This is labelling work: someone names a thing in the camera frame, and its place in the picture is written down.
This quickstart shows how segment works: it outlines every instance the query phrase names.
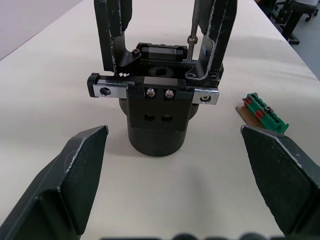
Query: mounting hole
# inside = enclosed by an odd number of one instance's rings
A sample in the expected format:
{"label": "mounting hole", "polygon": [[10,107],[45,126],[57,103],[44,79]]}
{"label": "mounting hole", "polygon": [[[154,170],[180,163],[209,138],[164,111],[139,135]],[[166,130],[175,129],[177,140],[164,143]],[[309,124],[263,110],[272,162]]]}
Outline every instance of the mounting hole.
{"label": "mounting hole", "polygon": [[196,75],[195,75],[194,73],[189,72],[189,73],[187,74],[187,76],[190,77],[190,78],[194,78]]}
{"label": "mounting hole", "polygon": [[146,115],[144,115],[144,119],[147,120],[147,121],[149,121],[149,122],[151,122],[151,121],[155,120],[155,115],[153,115],[153,114],[146,114]]}
{"label": "mounting hole", "polygon": [[172,116],[170,114],[165,114],[162,116],[162,121],[164,122],[171,122],[172,121]]}
{"label": "mounting hole", "polygon": [[167,69],[165,68],[160,68],[158,70],[155,71],[155,75],[161,77],[167,74]]}
{"label": "mounting hole", "polygon": [[211,96],[209,96],[209,95],[202,96],[202,97],[200,97],[200,101],[203,104],[207,104],[211,101]]}
{"label": "mounting hole", "polygon": [[102,88],[100,88],[100,93],[103,96],[109,96],[111,94],[111,91],[107,87],[102,87]]}

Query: table surface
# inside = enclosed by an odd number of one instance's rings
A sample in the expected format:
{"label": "table surface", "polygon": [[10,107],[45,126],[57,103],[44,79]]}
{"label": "table surface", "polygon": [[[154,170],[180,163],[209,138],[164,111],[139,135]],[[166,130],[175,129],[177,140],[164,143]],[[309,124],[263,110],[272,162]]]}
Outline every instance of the table surface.
{"label": "table surface", "polygon": [[[127,48],[186,45],[192,10],[193,0],[134,0]],[[319,164],[320,82],[253,0],[238,2],[223,63],[217,105],[200,106],[181,149],[145,156],[130,145],[118,100],[89,97],[88,76],[103,74],[93,1],[74,7],[0,61],[0,223],[69,138],[108,125],[81,239],[281,234],[255,184],[235,107],[259,93],[290,124],[286,135]]]}

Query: cylindrical base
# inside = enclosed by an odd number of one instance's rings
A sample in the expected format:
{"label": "cylindrical base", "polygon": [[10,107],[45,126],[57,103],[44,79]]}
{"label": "cylindrical base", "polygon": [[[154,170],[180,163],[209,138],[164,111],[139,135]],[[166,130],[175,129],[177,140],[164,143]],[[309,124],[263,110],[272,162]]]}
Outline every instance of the cylindrical base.
{"label": "cylindrical base", "polygon": [[[128,114],[126,99],[119,99],[122,111]],[[198,111],[199,104],[192,104],[189,120]],[[179,150],[185,141],[187,128],[185,131],[170,129],[144,129],[132,128],[128,125],[128,136],[132,146],[143,153],[152,157],[164,157]]]}

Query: green terminal block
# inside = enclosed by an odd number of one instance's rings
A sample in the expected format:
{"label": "green terminal block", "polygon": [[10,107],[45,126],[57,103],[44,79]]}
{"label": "green terminal block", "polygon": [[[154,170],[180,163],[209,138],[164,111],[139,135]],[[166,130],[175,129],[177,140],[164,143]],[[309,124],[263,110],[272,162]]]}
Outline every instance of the green terminal block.
{"label": "green terminal block", "polygon": [[284,134],[289,124],[285,124],[269,107],[264,103],[256,92],[249,93],[246,98],[242,99],[244,105],[250,111],[250,113],[260,121],[261,125],[265,129],[275,131],[280,134]]}

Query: gray floor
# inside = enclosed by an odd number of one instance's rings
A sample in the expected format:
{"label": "gray floor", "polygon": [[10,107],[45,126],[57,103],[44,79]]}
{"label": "gray floor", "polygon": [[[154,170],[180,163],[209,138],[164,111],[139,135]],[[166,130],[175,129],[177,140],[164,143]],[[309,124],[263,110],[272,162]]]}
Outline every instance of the gray floor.
{"label": "gray floor", "polygon": [[292,47],[320,80],[320,14],[313,17],[309,22],[305,21],[307,16],[306,14],[302,16],[293,31],[294,35],[300,40],[300,44]]}
{"label": "gray floor", "polygon": [[[0,0],[0,60],[73,8],[82,0]],[[300,40],[292,46],[320,79],[320,14],[294,30]]]}
{"label": "gray floor", "polygon": [[82,0],[0,0],[0,60]]}

